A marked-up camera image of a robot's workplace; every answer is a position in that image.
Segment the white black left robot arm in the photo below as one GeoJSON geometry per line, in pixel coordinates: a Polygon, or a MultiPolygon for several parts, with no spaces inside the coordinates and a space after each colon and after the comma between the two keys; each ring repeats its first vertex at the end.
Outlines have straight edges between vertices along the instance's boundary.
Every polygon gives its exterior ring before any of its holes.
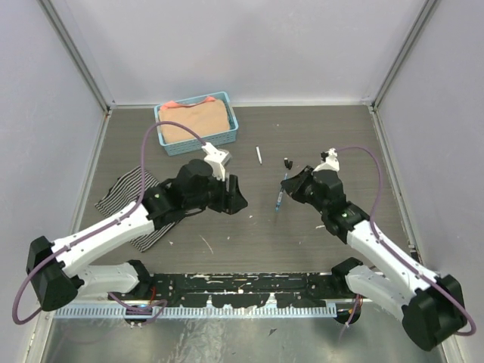
{"type": "Polygon", "coordinates": [[[248,205],[236,175],[218,178],[210,164],[191,160],[175,178],[148,188],[140,203],[131,202],[111,217],[68,237],[31,242],[26,272],[41,309],[57,310],[76,297],[105,292],[147,298],[152,282],[139,261],[98,266],[93,261],[122,244],[160,231],[211,209],[234,215],[248,205]]]}

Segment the cyan gel pen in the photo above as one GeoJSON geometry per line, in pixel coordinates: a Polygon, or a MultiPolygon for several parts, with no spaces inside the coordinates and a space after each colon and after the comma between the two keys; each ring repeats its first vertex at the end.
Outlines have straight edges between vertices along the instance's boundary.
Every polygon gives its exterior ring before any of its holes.
{"type": "MultiPolygon", "coordinates": [[[[284,175],[283,181],[285,181],[286,179],[287,179],[287,172],[284,175]]],[[[284,187],[280,186],[280,189],[279,189],[279,192],[278,192],[278,197],[277,197],[276,204],[275,204],[275,212],[277,212],[277,213],[279,212],[279,210],[281,208],[281,202],[282,202],[283,196],[284,196],[284,187]]]]}

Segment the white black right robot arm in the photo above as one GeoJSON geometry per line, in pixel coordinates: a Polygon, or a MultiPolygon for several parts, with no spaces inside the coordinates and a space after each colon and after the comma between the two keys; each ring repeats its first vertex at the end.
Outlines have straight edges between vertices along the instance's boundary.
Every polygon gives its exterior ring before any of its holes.
{"type": "Polygon", "coordinates": [[[346,199],[337,171],[304,168],[283,180],[289,197],[307,203],[321,216],[325,228],[344,244],[369,259],[378,272],[356,259],[332,270],[336,295],[367,297],[401,322],[413,343],[430,351],[469,322],[464,314],[461,285],[451,275],[434,271],[400,250],[370,216],[346,199]]]}

